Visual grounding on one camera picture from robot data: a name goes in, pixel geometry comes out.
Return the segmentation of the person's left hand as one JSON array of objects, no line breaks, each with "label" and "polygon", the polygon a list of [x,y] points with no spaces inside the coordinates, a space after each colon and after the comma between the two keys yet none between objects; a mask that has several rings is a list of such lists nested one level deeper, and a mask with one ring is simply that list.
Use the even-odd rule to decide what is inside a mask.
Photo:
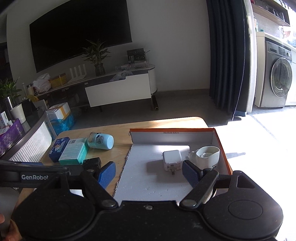
[{"label": "person's left hand", "polygon": [[4,241],[21,241],[22,236],[19,232],[19,229],[16,223],[11,219],[9,231],[6,233],[6,236],[3,239]]}]

